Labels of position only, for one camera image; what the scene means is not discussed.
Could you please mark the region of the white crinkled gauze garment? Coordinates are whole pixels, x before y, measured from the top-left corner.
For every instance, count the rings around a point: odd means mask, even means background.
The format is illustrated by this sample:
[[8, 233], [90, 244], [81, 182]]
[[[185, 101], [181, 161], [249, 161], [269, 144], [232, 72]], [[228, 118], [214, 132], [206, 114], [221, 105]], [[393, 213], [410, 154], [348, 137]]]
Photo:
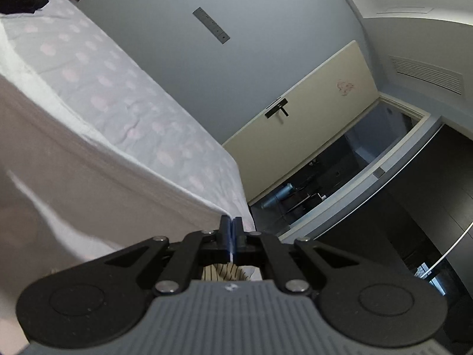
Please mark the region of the white crinkled gauze garment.
[[1, 350], [25, 344], [14, 307], [35, 280], [131, 244], [216, 227], [154, 195], [144, 177], [86, 145], [1, 76]]

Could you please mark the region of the folded black clothes stack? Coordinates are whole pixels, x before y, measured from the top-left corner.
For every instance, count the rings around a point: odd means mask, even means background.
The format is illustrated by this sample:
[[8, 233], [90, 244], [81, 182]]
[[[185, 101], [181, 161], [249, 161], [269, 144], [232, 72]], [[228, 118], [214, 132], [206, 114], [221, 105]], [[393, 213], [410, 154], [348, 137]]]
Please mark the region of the folded black clothes stack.
[[49, 0], [1, 0], [0, 12], [2, 14], [33, 14], [49, 3]]

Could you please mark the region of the tan striped knit garment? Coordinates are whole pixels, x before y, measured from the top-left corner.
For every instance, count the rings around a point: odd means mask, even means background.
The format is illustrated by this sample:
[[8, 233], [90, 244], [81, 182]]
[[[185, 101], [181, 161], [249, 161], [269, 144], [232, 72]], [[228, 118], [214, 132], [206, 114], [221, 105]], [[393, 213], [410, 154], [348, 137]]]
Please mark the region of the tan striped knit garment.
[[205, 266], [201, 275], [204, 281], [248, 281], [254, 274], [253, 266], [236, 266], [234, 263]]

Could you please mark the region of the cream door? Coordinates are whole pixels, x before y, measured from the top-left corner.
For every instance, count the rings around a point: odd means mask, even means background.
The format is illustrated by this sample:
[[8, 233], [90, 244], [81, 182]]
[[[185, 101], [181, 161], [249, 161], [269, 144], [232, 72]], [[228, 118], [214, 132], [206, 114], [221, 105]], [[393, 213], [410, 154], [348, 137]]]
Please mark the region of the cream door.
[[374, 78], [356, 41], [324, 61], [275, 103], [287, 98], [286, 117], [255, 116], [224, 148], [236, 161], [248, 201], [259, 199], [328, 147], [378, 100]]

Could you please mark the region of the ceiling air vent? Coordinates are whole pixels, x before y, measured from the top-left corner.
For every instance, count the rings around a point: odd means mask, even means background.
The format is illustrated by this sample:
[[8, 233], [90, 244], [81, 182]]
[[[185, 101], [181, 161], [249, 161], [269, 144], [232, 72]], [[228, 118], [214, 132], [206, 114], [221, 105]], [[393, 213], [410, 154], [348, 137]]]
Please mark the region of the ceiling air vent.
[[463, 76], [455, 71], [413, 59], [390, 56], [395, 72], [412, 79], [418, 79], [456, 95], [463, 95]]

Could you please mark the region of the grey bedsheet with pink hearts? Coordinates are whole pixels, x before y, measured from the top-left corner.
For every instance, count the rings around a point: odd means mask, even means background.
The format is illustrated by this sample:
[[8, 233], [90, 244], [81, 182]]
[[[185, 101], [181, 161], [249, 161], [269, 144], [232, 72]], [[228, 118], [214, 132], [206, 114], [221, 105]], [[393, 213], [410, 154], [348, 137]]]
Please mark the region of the grey bedsheet with pink hearts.
[[230, 154], [71, 2], [1, 16], [1, 76], [188, 220], [209, 211], [255, 228]]

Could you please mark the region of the grey door frame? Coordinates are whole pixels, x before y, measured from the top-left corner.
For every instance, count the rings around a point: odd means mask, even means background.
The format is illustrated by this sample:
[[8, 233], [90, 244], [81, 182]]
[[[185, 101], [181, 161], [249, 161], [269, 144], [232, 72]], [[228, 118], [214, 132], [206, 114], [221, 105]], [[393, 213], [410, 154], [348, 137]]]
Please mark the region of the grey door frame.
[[388, 184], [441, 129], [439, 115], [383, 95], [322, 152], [251, 203], [257, 230], [315, 237]]

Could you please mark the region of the grey wall switch plate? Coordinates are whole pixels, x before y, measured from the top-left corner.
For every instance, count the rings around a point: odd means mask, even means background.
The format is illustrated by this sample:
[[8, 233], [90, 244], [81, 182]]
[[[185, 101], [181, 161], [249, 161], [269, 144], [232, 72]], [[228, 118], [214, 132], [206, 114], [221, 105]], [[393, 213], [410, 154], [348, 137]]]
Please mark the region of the grey wall switch plate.
[[212, 19], [211, 16], [206, 13], [202, 7], [198, 7], [192, 14], [221, 44], [230, 40], [230, 36]]

